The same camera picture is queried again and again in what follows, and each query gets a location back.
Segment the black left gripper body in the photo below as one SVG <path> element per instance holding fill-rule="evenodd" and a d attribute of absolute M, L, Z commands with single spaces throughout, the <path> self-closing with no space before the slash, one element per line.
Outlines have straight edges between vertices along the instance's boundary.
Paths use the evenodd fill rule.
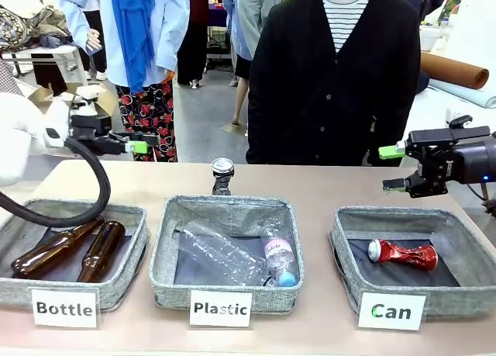
<path fill-rule="evenodd" d="M 72 115 L 71 136 L 95 155 L 119 155 L 127 152 L 127 139 L 112 132 L 112 117 L 107 115 Z"/>

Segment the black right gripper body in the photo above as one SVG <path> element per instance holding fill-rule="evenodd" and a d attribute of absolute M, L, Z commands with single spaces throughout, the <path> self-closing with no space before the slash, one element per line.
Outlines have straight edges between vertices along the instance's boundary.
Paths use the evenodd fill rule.
<path fill-rule="evenodd" d="M 487 126 L 412 131 L 405 154 L 418 161 L 418 169 L 405 178 L 412 198 L 444 195 L 448 181 L 495 181 L 495 136 Z"/>

